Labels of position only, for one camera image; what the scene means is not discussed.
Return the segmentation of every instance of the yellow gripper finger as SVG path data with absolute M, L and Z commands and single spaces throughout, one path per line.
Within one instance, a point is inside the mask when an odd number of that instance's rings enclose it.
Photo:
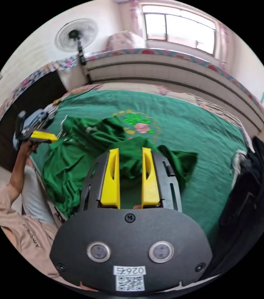
M 112 206 L 120 209 L 119 149 L 111 149 L 109 151 L 109 157 L 102 187 L 101 204 L 105 207 Z
M 142 148 L 142 208 L 156 206 L 160 202 L 157 176 L 151 149 Z
M 58 139 L 57 137 L 52 134 L 52 133 L 47 133 L 47 132 L 42 132 L 42 131 L 33 131 L 33 133 L 30 136 L 31 139 L 39 139 L 40 141 L 42 140 L 47 140 L 51 143 L 56 142 Z

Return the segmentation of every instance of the pink curtain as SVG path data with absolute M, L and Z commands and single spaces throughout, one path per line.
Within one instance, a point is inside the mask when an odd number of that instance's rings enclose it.
M 137 0 L 130 0 L 130 12 L 133 32 L 143 37 L 142 31 L 142 17 L 139 9 L 139 2 Z
M 226 25 L 219 23 L 220 36 L 221 36 L 221 49 L 220 49 L 220 68 L 226 71 L 226 62 L 229 52 L 229 30 Z

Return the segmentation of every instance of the black jacket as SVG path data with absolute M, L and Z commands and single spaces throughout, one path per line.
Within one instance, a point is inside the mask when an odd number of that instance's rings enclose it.
M 235 266 L 264 232 L 264 143 L 252 140 L 241 173 L 219 219 L 213 259 L 202 279 L 223 274 Z

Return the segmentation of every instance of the qr code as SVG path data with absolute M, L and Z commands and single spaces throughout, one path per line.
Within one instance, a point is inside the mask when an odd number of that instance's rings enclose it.
M 143 275 L 116 275 L 116 290 L 122 292 L 144 291 Z

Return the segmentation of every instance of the fisheye image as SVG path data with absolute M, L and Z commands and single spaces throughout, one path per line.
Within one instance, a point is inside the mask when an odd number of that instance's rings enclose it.
M 264 65 L 238 34 L 178 1 L 93 0 L 23 37 L 0 71 L 0 227 L 40 276 L 176 298 L 254 247 Z

